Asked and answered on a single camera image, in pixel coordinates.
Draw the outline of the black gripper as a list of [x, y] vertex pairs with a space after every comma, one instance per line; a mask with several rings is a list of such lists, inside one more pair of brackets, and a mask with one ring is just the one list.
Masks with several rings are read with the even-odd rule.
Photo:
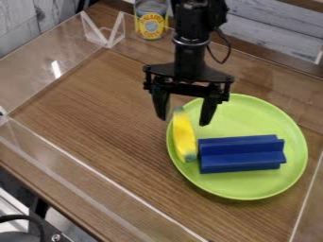
[[219, 102], [229, 99], [229, 89], [235, 78], [228, 74], [204, 66], [201, 74], [196, 77], [175, 73], [173, 63], [145, 65], [144, 89], [149, 91], [157, 117], [165, 121], [169, 107], [171, 94], [205, 97], [201, 103], [199, 125], [211, 123]]

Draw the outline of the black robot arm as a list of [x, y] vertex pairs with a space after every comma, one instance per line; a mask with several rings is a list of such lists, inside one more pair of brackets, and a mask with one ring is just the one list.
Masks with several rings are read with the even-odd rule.
[[225, 0], [181, 0], [175, 6], [173, 62], [147, 64], [144, 89], [149, 91], [157, 117], [167, 119], [171, 94], [203, 98], [199, 125], [207, 126], [213, 118], [217, 105], [229, 100], [229, 88], [235, 78], [209, 67], [204, 60], [209, 48], [211, 33], [216, 32], [227, 46], [219, 27], [227, 22]]

